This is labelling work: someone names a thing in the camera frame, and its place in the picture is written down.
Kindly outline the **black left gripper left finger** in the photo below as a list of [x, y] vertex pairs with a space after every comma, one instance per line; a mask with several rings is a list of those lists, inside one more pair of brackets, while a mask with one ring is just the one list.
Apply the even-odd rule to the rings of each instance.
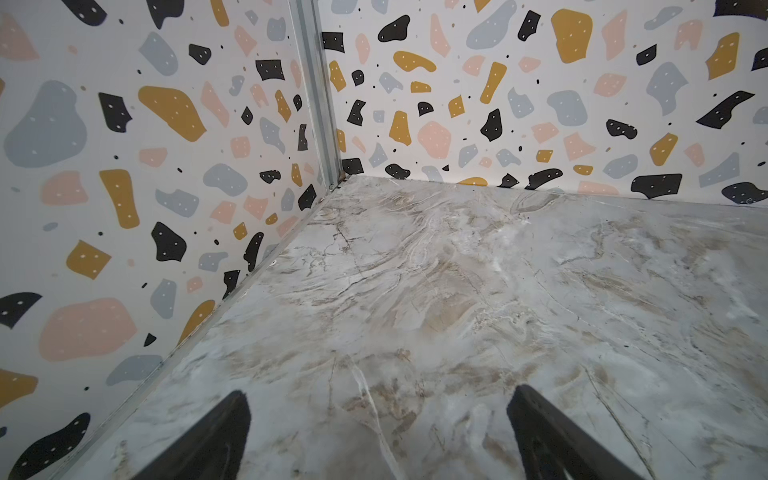
[[135, 480], [230, 479], [240, 471], [251, 413], [235, 390], [134, 476]]

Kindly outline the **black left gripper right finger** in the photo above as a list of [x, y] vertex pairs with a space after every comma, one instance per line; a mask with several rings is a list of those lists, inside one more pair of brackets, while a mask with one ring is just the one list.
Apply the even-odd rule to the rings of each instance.
[[527, 384], [515, 388], [506, 413], [528, 479], [639, 477]]

